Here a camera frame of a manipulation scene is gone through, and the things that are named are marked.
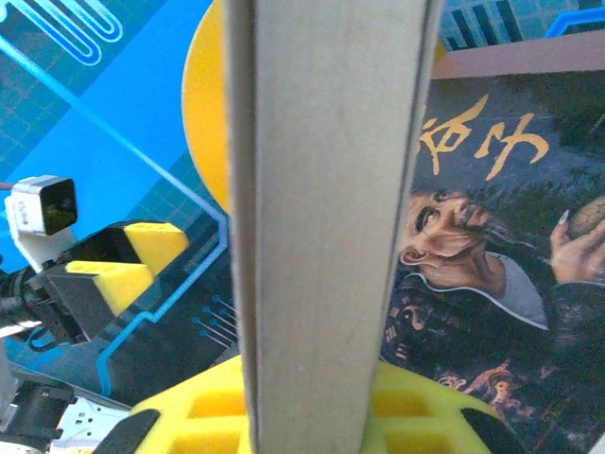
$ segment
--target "man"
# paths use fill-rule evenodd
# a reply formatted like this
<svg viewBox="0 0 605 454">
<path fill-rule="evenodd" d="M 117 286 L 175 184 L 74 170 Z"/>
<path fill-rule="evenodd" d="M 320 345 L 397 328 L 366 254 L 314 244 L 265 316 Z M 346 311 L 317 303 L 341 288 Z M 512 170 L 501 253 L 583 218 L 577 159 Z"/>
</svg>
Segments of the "man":
<svg viewBox="0 0 605 454">
<path fill-rule="evenodd" d="M 535 452 L 603 427 L 605 221 L 549 260 L 460 193 L 411 196 L 382 357 L 490 403 Z"/>
</svg>

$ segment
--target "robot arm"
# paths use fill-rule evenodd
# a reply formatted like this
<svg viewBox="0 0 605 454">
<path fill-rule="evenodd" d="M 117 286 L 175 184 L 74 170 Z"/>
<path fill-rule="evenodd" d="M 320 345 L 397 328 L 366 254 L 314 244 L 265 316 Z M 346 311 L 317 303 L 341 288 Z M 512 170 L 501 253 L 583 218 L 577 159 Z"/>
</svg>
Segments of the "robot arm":
<svg viewBox="0 0 605 454">
<path fill-rule="evenodd" d="M 29 265 L 0 271 L 0 451 L 45 452 L 60 436 L 56 427 L 74 390 L 34 378 L 18 382 L 3 338 L 31 339 L 31 330 L 43 327 L 55 343 L 89 341 L 189 243 L 175 226 L 150 221 L 118 222 L 78 241 L 70 229 L 78 211 L 68 178 L 33 177 L 0 189 L 10 189 L 10 235 Z"/>
</svg>

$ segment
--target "chinese characters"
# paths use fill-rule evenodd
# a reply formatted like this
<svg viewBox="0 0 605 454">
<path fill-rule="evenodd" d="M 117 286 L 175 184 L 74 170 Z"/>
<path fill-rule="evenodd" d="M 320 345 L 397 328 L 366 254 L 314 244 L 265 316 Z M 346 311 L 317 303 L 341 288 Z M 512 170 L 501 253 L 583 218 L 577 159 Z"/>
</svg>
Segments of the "chinese characters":
<svg viewBox="0 0 605 454">
<path fill-rule="evenodd" d="M 473 131 L 469 128 L 466 123 L 476 119 L 479 114 L 485 108 L 485 105 L 488 102 L 489 94 L 482 97 L 473 107 L 468 109 L 467 111 L 461 113 L 460 115 L 448 120 L 444 123 L 441 123 L 438 126 L 435 126 L 437 123 L 437 118 L 431 118 L 427 120 L 423 125 L 423 134 L 420 137 L 420 142 L 418 145 L 418 150 L 420 150 L 421 144 L 425 144 L 428 147 L 428 150 L 431 153 L 431 158 L 433 160 L 433 174 L 439 175 L 440 172 L 440 154 L 441 153 L 450 153 L 455 151 L 462 142 L 464 142 Z M 486 177 L 486 181 L 491 180 L 495 177 L 507 161 L 507 158 L 510 156 L 510 153 L 514 149 L 517 144 L 520 143 L 528 143 L 536 148 L 536 154 L 533 159 L 529 162 L 530 164 L 534 164 L 544 158 L 548 153 L 548 143 L 537 134 L 533 134 L 530 132 L 525 132 L 525 129 L 529 122 L 534 117 L 533 113 L 526 113 L 521 116 L 519 119 L 519 123 L 515 128 L 514 132 L 510 135 L 504 134 L 505 131 L 505 123 L 503 121 L 494 124 L 490 130 L 488 131 L 485 140 L 479 147 L 479 149 L 475 153 L 476 159 L 485 158 L 490 154 L 490 145 L 495 139 L 504 145 L 500 154 L 495 160 L 493 164 L 492 170 Z"/>
</svg>

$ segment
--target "blue line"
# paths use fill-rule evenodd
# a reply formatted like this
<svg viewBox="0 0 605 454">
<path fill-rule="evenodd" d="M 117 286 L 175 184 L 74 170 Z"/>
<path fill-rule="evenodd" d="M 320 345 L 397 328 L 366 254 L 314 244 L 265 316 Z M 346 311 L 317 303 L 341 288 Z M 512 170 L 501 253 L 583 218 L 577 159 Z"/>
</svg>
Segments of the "blue line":
<svg viewBox="0 0 605 454">
<path fill-rule="evenodd" d="M 45 8 L 44 3 L 48 0 L 41 0 L 43 4 L 42 8 Z M 63 26 L 82 44 L 87 50 L 87 53 L 82 52 L 78 46 L 70 41 L 63 35 L 59 30 L 52 26 L 42 15 L 32 8 L 25 0 L 11 0 L 10 2 L 16 7 L 27 19 L 36 24 L 50 39 L 60 45 L 65 52 L 68 52 L 72 57 L 78 60 L 82 64 L 88 66 L 95 65 L 101 61 L 101 48 L 95 43 L 86 33 L 84 33 L 78 26 L 73 24 L 69 18 L 64 17 L 64 14 L 54 5 L 50 4 L 48 12 L 55 20 L 62 23 Z"/>
<path fill-rule="evenodd" d="M 221 303 L 222 305 L 224 305 L 225 307 L 229 308 L 230 310 L 233 311 L 233 313 L 235 315 L 237 315 L 237 311 L 235 310 L 235 307 L 228 305 L 227 303 L 225 303 L 223 300 L 220 299 L 219 296 L 215 295 L 212 297 L 212 301 L 214 301 L 215 303 Z"/>
<path fill-rule="evenodd" d="M 212 315 L 213 317 L 217 317 L 219 320 L 223 321 L 224 323 L 226 323 L 227 325 L 229 325 L 231 328 L 233 328 L 233 329 L 237 330 L 237 327 L 236 327 L 236 326 L 235 326 L 233 323 L 229 322 L 228 320 L 223 319 L 223 318 L 222 318 L 220 315 L 215 314 L 215 313 L 214 313 L 214 312 L 213 312 L 213 311 L 210 309 L 210 307 L 206 306 L 206 307 L 204 308 L 204 312 L 206 312 L 206 313 L 208 313 L 208 314 Z"/>
<path fill-rule="evenodd" d="M 228 345 L 228 344 L 223 343 L 223 342 L 222 342 L 221 340 L 219 340 L 219 339 L 215 339 L 215 338 L 213 338 L 213 337 L 210 335 L 210 333 L 208 332 L 208 330 L 207 330 L 206 328 L 204 328 L 204 329 L 200 330 L 200 331 L 199 331 L 199 335 L 200 335 L 200 336 L 203 336 L 203 337 L 205 337 L 205 338 L 208 338 L 208 339 L 210 339 L 211 341 L 214 341 L 214 342 L 218 343 L 219 345 L 222 345 L 222 346 L 223 346 L 223 347 L 225 347 L 225 348 L 229 348 L 229 345 Z"/>
<path fill-rule="evenodd" d="M 211 328 L 210 326 L 208 326 L 206 323 L 200 323 L 205 329 L 209 329 L 210 331 L 212 331 L 213 333 L 215 333 L 216 335 L 220 336 L 221 338 L 225 339 L 227 342 L 233 342 L 233 340 L 229 339 L 227 336 L 225 336 L 224 334 L 220 333 L 219 331 L 216 331 L 214 328 Z M 235 339 L 237 340 L 237 336 L 234 335 L 233 333 L 231 333 L 230 331 L 227 331 L 229 334 L 231 334 L 232 336 L 235 337 Z"/>
<path fill-rule="evenodd" d="M 62 0 L 63 4 L 69 8 L 76 16 L 86 24 L 99 38 L 108 43 L 115 43 L 122 38 L 123 27 L 117 17 L 115 17 L 98 0 L 85 0 L 88 6 L 103 19 L 109 26 L 107 29 L 101 25 L 95 17 L 82 7 L 77 0 Z"/>
<path fill-rule="evenodd" d="M 15 48 L 4 37 L 0 36 L 0 50 L 7 54 L 11 59 L 17 62 L 29 74 L 46 85 L 50 90 L 69 103 L 76 111 L 88 118 L 93 124 L 106 132 L 118 144 L 132 152 L 140 158 L 145 164 L 153 168 L 162 177 L 172 183 L 186 197 L 197 204 L 206 214 L 214 219 L 218 226 L 218 244 L 206 256 L 206 258 L 198 265 L 187 279 L 172 293 L 165 302 L 156 310 L 155 313 L 140 312 L 132 321 L 120 332 L 120 334 L 109 344 L 109 346 L 101 352 L 96 360 L 96 368 L 98 370 L 99 381 L 101 385 L 101 393 L 109 396 L 112 393 L 112 380 L 107 368 L 107 360 L 115 352 L 115 350 L 126 340 L 126 338 L 141 324 L 143 320 L 148 320 L 152 323 L 158 322 L 162 316 L 172 307 L 179 298 L 198 280 L 198 278 L 215 262 L 215 260 L 227 249 L 228 233 L 227 219 L 218 212 L 210 203 L 194 191 L 185 186 L 181 181 L 175 178 L 171 173 L 161 168 L 158 164 L 148 158 L 140 149 L 134 146 L 131 142 L 120 134 L 116 129 L 109 125 L 105 120 L 91 110 L 79 97 L 74 95 L 60 82 L 46 73 L 40 66 L 31 61 L 26 55 Z"/>
<path fill-rule="evenodd" d="M 218 311 L 218 313 L 220 315 L 224 315 L 225 317 L 229 317 L 231 320 L 233 320 L 234 322 L 236 322 L 236 319 L 233 315 L 231 315 L 229 312 L 227 312 L 227 309 L 220 309 Z"/>
<path fill-rule="evenodd" d="M 559 14 L 545 34 L 546 38 L 561 36 L 569 26 L 605 21 L 605 7 L 581 9 Z"/>
<path fill-rule="evenodd" d="M 210 253 L 206 258 L 198 265 L 198 267 L 184 280 L 184 282 L 172 293 L 166 301 L 155 311 L 140 312 L 137 316 L 116 336 L 112 343 L 101 352 L 96 359 L 96 369 L 98 370 L 98 377 L 101 383 L 101 394 L 109 396 L 112 393 L 112 380 L 107 369 L 107 360 L 113 354 L 113 352 L 119 347 L 126 338 L 141 324 L 143 320 L 148 320 L 152 323 L 157 323 L 167 310 L 172 307 L 179 298 L 198 280 L 198 278 L 212 265 L 215 260 L 227 249 L 227 238 L 222 242 L 219 242 L 218 246 Z"/>
</svg>

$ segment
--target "yellow foam block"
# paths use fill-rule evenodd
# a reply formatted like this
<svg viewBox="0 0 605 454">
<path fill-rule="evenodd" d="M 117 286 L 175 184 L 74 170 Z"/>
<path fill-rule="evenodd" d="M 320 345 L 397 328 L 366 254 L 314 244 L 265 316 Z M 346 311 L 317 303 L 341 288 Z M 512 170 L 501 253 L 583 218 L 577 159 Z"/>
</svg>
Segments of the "yellow foam block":
<svg viewBox="0 0 605 454">
<path fill-rule="evenodd" d="M 251 454 L 241 357 L 137 405 L 161 414 L 137 454 Z M 461 409 L 494 411 L 428 378 L 379 363 L 362 454 L 489 454 Z"/>
<path fill-rule="evenodd" d="M 187 235 L 168 222 L 136 222 L 125 227 L 124 232 L 154 276 L 189 246 Z"/>
<path fill-rule="evenodd" d="M 94 274 L 95 285 L 115 316 L 120 315 L 124 309 L 134 303 L 154 281 L 151 270 L 140 263 L 75 260 L 68 263 L 65 270 L 79 274 Z"/>
<path fill-rule="evenodd" d="M 441 39 L 438 38 L 437 45 L 435 46 L 435 58 L 433 59 L 433 66 L 439 63 L 439 61 L 445 57 L 445 54 L 447 54 L 447 49 L 445 48 L 445 45 L 443 45 Z"/>
<path fill-rule="evenodd" d="M 93 454 L 94 451 L 95 451 L 95 449 L 93 447 L 72 447 L 71 449 L 69 449 L 67 451 L 62 450 L 61 453 L 64 453 L 64 454 Z M 53 449 L 51 448 L 49 454 L 55 454 L 55 452 L 59 452 L 59 451 L 53 451 Z"/>
</svg>

